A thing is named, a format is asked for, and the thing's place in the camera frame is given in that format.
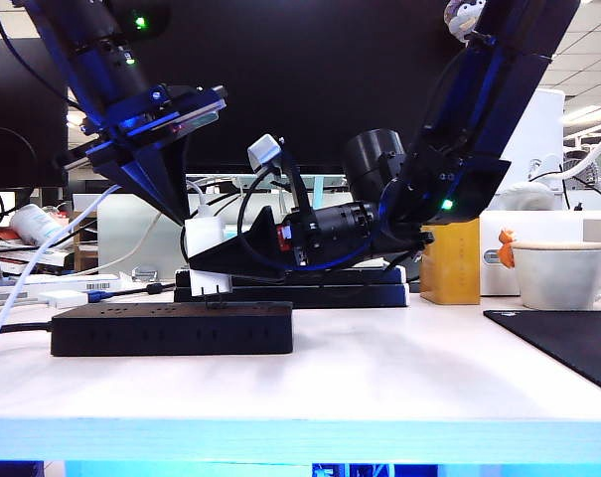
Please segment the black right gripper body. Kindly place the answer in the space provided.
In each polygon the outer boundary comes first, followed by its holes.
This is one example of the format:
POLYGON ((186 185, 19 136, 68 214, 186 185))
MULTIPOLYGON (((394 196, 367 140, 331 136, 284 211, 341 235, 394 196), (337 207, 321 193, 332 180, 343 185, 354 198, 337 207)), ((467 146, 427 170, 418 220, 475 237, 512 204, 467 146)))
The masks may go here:
POLYGON ((285 270, 324 270, 331 267, 326 255, 327 211, 317 210, 308 221, 295 212, 276 226, 280 253, 276 260, 285 270))

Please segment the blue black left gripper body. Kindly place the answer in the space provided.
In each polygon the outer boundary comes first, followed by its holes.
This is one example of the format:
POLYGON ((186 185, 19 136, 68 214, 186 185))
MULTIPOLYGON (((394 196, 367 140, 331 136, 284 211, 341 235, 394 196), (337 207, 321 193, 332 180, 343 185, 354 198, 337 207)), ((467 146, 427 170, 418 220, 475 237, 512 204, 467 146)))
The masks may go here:
POLYGON ((55 163, 66 170, 74 169, 115 145, 133 151, 150 145, 165 147, 216 121, 225 108, 226 97, 222 85, 202 88, 155 84, 112 105, 101 124, 85 120, 82 126, 97 137, 58 155, 55 163))

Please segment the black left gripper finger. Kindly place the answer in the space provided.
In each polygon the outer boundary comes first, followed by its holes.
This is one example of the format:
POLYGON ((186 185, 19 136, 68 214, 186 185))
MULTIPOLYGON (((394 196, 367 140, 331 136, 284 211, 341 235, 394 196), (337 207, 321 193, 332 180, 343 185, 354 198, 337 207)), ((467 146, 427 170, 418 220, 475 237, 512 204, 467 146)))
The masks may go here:
POLYGON ((123 166, 106 161, 94 164, 93 169, 174 223, 182 221, 182 186, 173 180, 161 160, 133 160, 123 166))
POLYGON ((144 199, 174 223, 190 215, 185 184, 185 152, 188 139, 177 139, 165 147, 150 145, 133 153, 130 175, 144 191, 144 199))

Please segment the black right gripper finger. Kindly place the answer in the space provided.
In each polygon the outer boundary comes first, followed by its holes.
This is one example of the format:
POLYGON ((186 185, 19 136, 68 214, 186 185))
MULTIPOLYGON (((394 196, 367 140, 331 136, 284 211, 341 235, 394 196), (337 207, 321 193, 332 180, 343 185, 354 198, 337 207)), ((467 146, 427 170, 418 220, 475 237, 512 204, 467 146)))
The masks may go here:
POLYGON ((255 254, 267 261, 281 264, 272 210, 261 209, 250 229, 240 237, 228 239, 221 244, 199 252, 189 259, 191 269, 225 273, 251 278, 283 278, 285 271, 262 263, 255 254))

